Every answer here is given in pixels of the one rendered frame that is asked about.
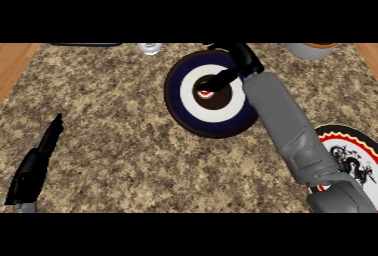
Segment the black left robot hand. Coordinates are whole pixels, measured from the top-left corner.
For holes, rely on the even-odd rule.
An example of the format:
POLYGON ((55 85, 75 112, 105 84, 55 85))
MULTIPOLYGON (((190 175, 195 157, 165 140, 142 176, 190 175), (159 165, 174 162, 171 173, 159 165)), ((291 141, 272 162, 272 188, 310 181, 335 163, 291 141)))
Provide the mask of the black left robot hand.
POLYGON ((62 114, 57 114, 50 122, 40 144, 28 151, 15 172, 4 201, 6 205, 34 203, 37 201, 47 174, 49 159, 62 131, 62 114))

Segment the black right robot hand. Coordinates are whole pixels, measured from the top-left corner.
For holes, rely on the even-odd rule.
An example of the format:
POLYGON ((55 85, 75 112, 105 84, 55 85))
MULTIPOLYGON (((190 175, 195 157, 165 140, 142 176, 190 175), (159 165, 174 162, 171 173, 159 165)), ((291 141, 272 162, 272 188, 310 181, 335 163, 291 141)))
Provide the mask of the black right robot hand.
POLYGON ((196 87, 198 91, 218 92, 239 75, 248 77, 249 75, 260 74, 264 71, 264 66, 245 43, 214 42, 205 43, 205 45, 208 50, 224 49, 235 63, 232 68, 220 71, 211 80, 196 87))

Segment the navy and white ringed plate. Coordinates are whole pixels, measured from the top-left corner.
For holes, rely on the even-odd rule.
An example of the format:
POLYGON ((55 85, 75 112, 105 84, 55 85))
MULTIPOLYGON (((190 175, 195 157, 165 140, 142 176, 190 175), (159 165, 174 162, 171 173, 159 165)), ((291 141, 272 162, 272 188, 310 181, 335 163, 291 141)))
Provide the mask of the navy and white ringed plate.
POLYGON ((242 91, 242 76, 211 98, 198 96, 196 87, 232 66, 233 60, 224 51, 201 50, 177 61, 165 78, 164 101, 174 121, 205 138, 236 136, 258 119, 242 91))

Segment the white plate with dragon print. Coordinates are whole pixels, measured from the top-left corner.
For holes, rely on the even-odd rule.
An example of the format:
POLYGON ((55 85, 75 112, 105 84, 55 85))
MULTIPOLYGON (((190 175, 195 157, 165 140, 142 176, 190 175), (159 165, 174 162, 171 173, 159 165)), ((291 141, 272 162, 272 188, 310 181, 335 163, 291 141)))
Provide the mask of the white plate with dragon print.
POLYGON ((316 128, 319 141, 366 193, 378 211, 378 142, 357 129, 328 124, 316 128))

